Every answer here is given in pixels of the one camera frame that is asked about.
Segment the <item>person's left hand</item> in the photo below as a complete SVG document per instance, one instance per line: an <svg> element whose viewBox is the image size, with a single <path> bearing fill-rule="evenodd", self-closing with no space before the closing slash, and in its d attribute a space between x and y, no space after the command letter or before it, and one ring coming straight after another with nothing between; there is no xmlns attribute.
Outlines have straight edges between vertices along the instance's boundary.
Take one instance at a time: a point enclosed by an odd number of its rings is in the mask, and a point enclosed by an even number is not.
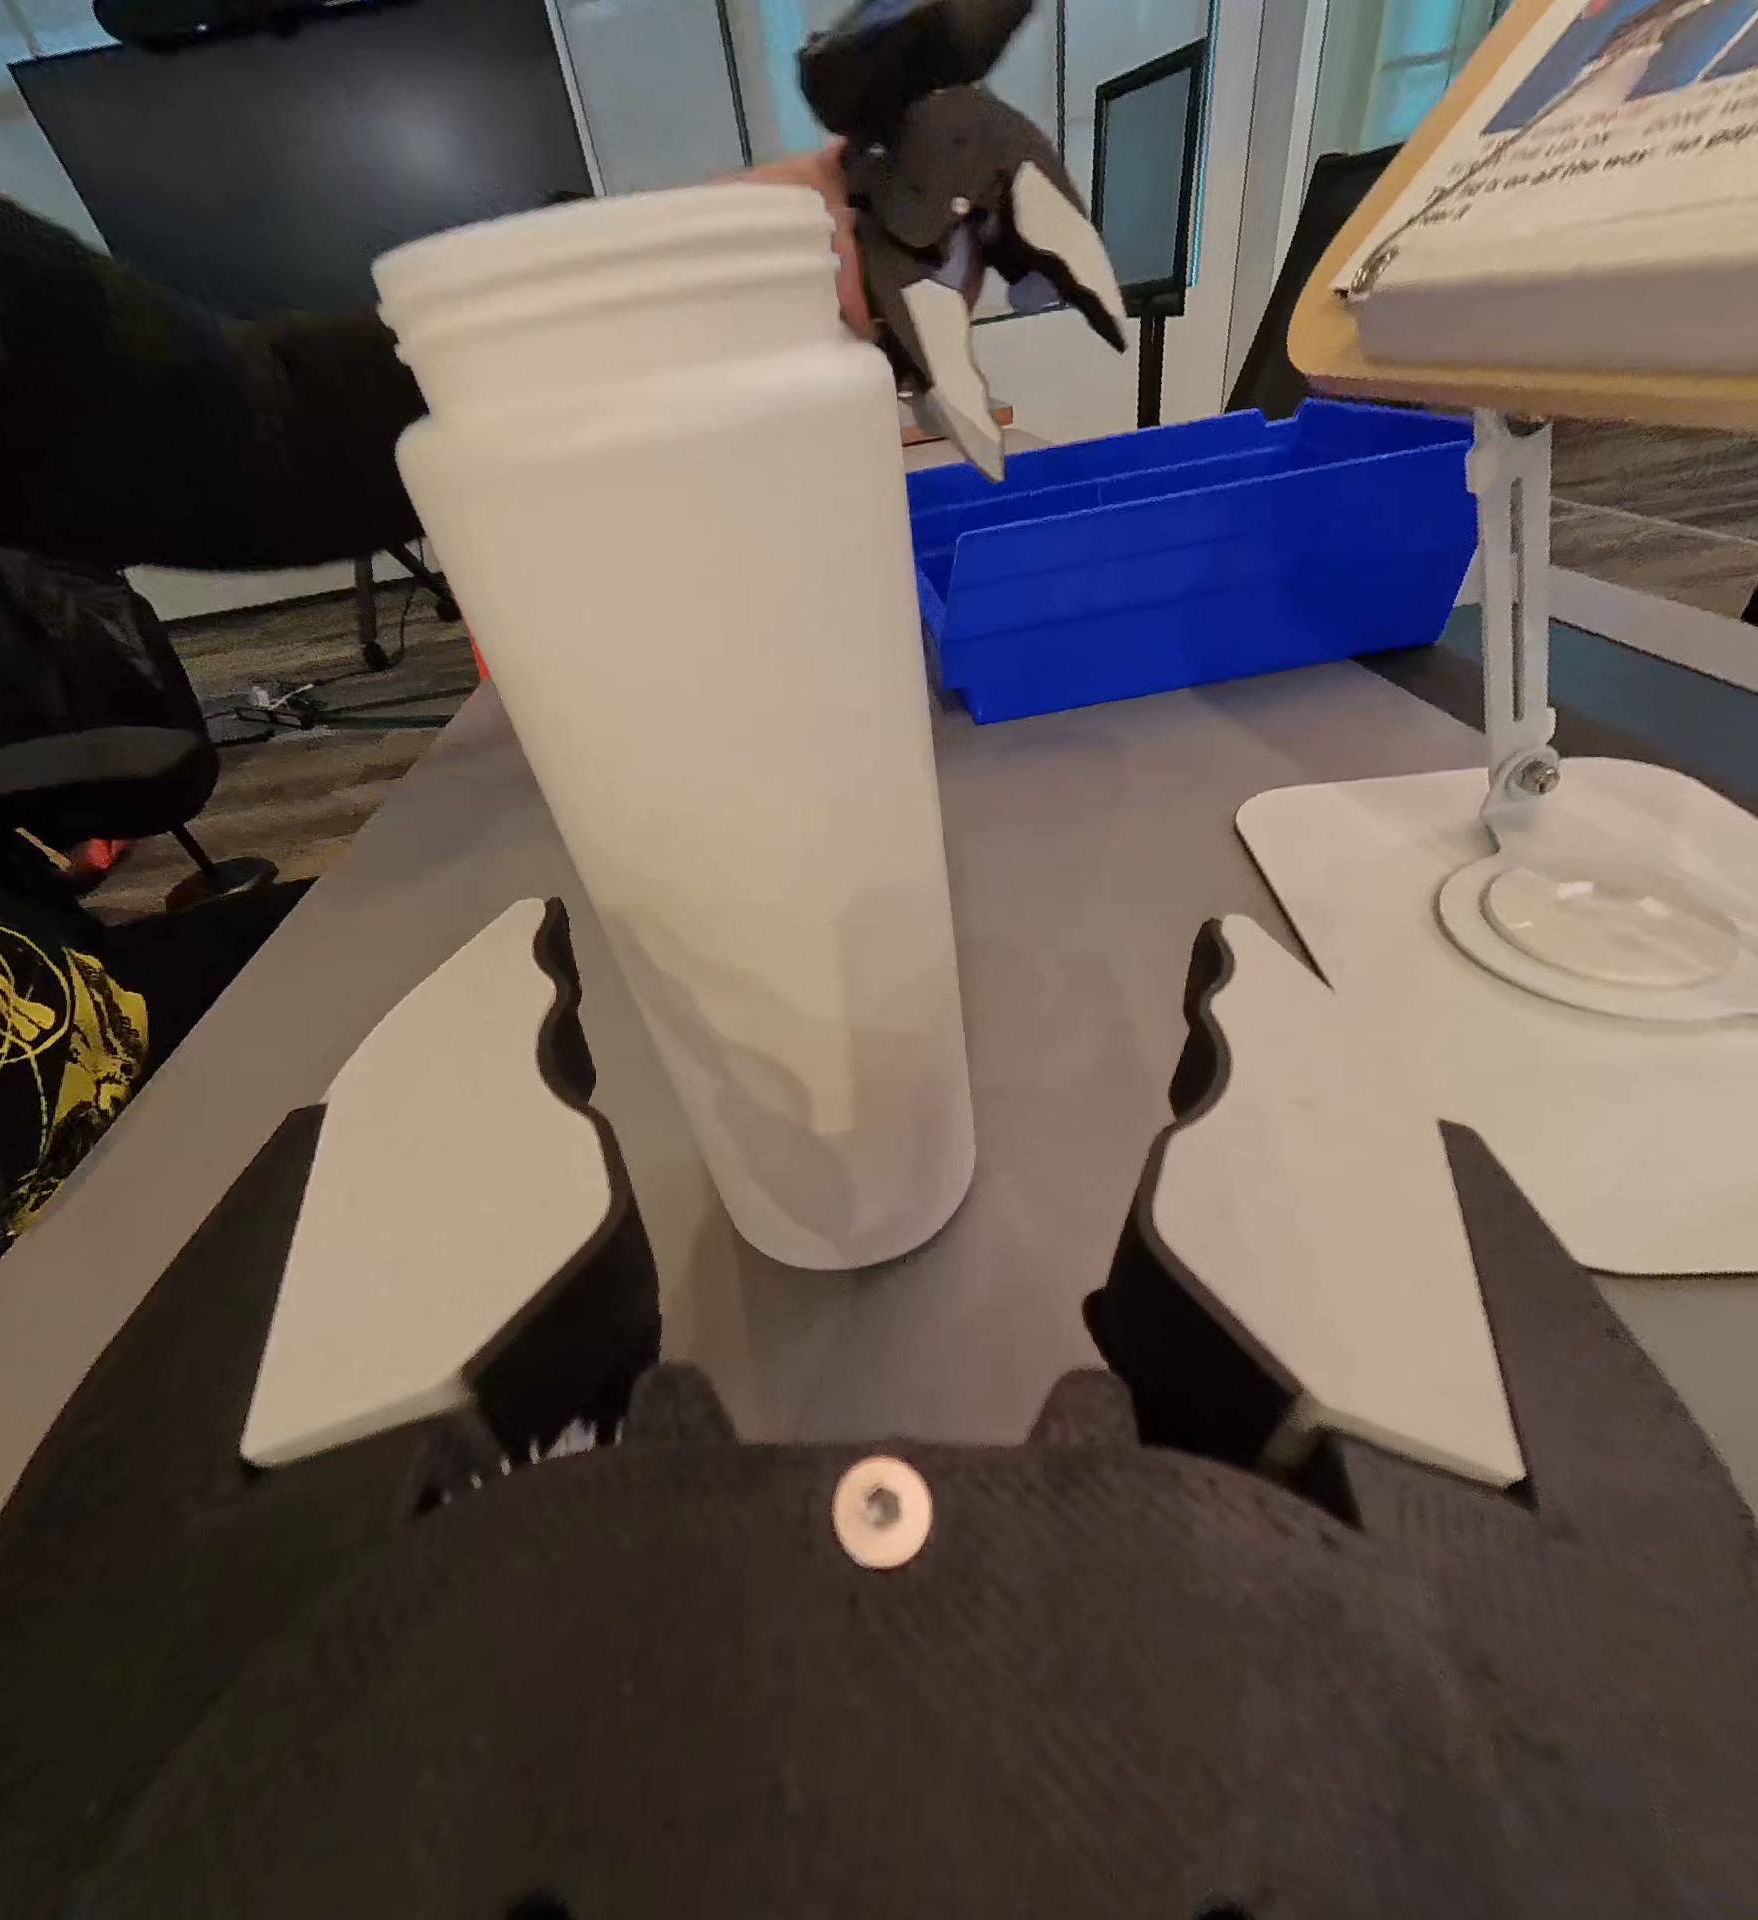
<svg viewBox="0 0 1758 1920"><path fill-rule="evenodd" d="M837 263L834 286L840 319L855 337L873 342L877 329L867 301L865 268L858 250L858 215L847 199L844 159L844 138L833 138L804 155L752 165L740 172L740 178L753 187L804 188L826 206L833 226L833 250Z"/></svg>

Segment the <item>black office chair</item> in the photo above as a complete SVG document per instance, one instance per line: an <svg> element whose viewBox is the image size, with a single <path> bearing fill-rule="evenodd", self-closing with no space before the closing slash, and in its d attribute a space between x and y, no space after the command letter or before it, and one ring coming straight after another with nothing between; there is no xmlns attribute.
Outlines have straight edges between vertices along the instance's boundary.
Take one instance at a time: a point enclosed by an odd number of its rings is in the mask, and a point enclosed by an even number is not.
<svg viewBox="0 0 1758 1920"><path fill-rule="evenodd" d="M163 837L190 875L168 912L278 882L265 858L216 859L190 831L217 750L172 640L111 568L0 547L0 854L70 865L94 843Z"/></svg>

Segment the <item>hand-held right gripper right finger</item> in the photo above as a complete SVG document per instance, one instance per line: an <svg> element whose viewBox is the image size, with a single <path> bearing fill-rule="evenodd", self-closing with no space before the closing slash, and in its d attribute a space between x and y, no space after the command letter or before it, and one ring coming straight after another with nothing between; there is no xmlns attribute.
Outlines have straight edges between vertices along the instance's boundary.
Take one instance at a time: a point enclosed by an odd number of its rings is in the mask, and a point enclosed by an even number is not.
<svg viewBox="0 0 1758 1920"><path fill-rule="evenodd" d="M1525 1477L1439 1122L1325 979L1203 923L1184 1039L1086 1332L1155 1449L1287 1480L1325 1442Z"/></svg>

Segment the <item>wooden display board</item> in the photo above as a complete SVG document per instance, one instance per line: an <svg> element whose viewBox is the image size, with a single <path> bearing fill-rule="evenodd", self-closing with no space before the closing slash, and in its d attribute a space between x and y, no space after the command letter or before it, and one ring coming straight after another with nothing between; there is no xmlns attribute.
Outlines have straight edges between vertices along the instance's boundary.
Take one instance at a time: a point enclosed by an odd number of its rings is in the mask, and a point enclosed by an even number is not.
<svg viewBox="0 0 1758 1920"><path fill-rule="evenodd" d="M1479 86L1546 6L1510 6L1453 80ZM1393 165L1370 187L1328 247L1293 310L1287 348L1295 367L1325 395L1397 400L1438 410L1535 417L1548 421L1636 421L1674 428L1758 437L1758 375L1513 370L1470 366L1406 366L1367 358L1355 313L1336 292L1356 247L1421 175L1464 105L1450 91L1421 121Z"/></svg>

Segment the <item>blue plastic bin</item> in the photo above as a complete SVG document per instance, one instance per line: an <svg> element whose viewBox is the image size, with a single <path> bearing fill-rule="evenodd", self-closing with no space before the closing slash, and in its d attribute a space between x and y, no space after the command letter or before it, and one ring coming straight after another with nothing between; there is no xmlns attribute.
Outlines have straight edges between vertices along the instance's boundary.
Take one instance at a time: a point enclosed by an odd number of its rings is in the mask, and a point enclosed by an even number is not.
<svg viewBox="0 0 1758 1920"><path fill-rule="evenodd" d="M974 724L1434 644L1470 419L1307 400L908 475L929 663Z"/></svg>

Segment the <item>clear round stand foot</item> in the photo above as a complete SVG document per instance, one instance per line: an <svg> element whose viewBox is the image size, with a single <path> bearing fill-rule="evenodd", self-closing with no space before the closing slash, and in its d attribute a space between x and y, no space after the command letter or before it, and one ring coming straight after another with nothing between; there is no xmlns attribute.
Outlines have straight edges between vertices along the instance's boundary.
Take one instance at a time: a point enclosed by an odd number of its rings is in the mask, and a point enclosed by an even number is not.
<svg viewBox="0 0 1758 1920"><path fill-rule="evenodd" d="M1434 915L1475 968L1538 1000L1637 1027L1758 1024L1758 895L1593 854L1492 854Z"/></svg>

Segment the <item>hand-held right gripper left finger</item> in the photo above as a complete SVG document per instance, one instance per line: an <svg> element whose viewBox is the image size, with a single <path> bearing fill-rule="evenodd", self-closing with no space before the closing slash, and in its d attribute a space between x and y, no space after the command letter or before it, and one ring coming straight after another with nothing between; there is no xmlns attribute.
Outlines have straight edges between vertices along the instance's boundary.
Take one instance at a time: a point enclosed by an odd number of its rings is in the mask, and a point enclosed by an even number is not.
<svg viewBox="0 0 1758 1920"><path fill-rule="evenodd" d="M615 1433L662 1295L594 1092L561 899L510 903L369 1028L324 1097L250 1466L429 1420L511 1463Z"/></svg>

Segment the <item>white stand post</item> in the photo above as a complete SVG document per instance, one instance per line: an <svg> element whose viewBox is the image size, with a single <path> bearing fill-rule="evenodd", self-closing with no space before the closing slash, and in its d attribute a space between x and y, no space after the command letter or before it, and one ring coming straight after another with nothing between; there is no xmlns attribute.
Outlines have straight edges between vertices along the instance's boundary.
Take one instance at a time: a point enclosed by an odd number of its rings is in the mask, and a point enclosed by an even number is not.
<svg viewBox="0 0 1758 1920"><path fill-rule="evenodd" d="M1515 849L1561 779L1550 704L1550 423L1472 413L1467 484L1479 514L1481 732L1493 848Z"/></svg>

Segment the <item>person's left forearm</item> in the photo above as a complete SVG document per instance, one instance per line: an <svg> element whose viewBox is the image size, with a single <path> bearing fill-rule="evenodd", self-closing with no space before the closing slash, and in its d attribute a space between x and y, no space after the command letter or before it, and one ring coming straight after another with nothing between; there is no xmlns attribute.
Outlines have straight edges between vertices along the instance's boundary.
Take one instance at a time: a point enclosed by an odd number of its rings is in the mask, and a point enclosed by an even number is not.
<svg viewBox="0 0 1758 1920"><path fill-rule="evenodd" d="M425 413L374 315L222 319L0 194L0 547L294 570L422 537Z"/></svg>

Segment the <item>black wall screen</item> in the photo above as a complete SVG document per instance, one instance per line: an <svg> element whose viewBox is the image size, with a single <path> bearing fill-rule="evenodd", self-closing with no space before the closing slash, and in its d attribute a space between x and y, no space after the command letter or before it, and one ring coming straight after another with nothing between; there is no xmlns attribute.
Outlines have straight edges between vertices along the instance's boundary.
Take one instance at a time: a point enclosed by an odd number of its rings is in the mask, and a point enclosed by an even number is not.
<svg viewBox="0 0 1758 1920"><path fill-rule="evenodd" d="M324 6L10 79L111 258L222 315L364 313L385 252L600 194L539 2Z"/></svg>

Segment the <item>black standing monitor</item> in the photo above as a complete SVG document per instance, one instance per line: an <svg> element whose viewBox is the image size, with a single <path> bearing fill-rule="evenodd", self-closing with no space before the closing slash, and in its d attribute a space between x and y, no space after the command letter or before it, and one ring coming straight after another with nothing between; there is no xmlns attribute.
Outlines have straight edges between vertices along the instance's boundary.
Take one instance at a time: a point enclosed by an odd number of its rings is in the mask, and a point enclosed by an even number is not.
<svg viewBox="0 0 1758 1920"><path fill-rule="evenodd" d="M1094 91L1091 220L1138 329L1138 428L1160 423L1168 325L1194 276L1206 55L1203 34Z"/></svg>

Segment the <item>white bottle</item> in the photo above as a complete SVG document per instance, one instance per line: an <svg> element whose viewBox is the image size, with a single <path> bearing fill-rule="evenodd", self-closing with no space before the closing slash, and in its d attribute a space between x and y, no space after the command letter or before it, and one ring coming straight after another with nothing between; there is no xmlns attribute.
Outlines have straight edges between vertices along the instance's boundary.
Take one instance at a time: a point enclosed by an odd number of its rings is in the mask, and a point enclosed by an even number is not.
<svg viewBox="0 0 1758 1920"><path fill-rule="evenodd" d="M978 1144L891 370L822 200L581 200L373 276L412 506L725 1212L913 1253Z"/></svg>

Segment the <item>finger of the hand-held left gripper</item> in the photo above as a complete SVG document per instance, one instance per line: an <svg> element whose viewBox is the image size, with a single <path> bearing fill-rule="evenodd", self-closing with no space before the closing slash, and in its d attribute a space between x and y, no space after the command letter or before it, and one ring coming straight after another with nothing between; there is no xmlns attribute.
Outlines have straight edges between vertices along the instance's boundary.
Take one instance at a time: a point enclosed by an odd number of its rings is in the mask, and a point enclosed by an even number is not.
<svg viewBox="0 0 1758 1920"><path fill-rule="evenodd" d="M921 412L978 472L1001 482L1004 428L971 356L971 308L963 290L940 279L915 279L902 292L902 313L910 324L915 367L922 375Z"/></svg>
<svg viewBox="0 0 1758 1920"><path fill-rule="evenodd" d="M1057 303L1077 310L1111 348L1126 348L1123 292L1099 230L1069 182L1046 165L1018 165L1004 210L1004 264L1011 286L1044 279Z"/></svg>

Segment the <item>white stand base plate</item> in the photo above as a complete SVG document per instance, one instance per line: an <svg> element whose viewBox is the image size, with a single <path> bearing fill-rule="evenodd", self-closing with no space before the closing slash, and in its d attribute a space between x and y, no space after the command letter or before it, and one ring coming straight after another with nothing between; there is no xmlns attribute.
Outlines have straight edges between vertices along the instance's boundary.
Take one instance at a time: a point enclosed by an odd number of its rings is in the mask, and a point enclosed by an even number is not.
<svg viewBox="0 0 1758 1920"><path fill-rule="evenodd" d="M1571 1012L1460 955L1438 887L1492 854L1593 854L1758 895L1758 817L1636 760L1564 760L1515 849L1487 779L1280 786L1236 831L1328 985L1383 1030L1434 1111L1475 1130L1608 1277L1758 1277L1758 1024L1637 1027Z"/></svg>

